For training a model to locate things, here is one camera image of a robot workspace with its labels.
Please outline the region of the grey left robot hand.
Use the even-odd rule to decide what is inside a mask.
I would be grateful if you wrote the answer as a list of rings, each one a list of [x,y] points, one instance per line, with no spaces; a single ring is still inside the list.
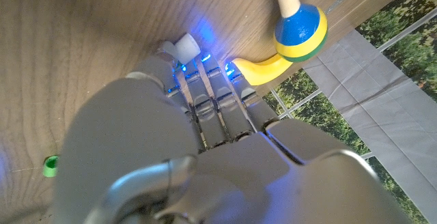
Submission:
[[[407,223],[377,174],[338,139],[280,120],[251,86],[172,94],[194,40],[164,42],[75,115],[55,177],[55,223]]]

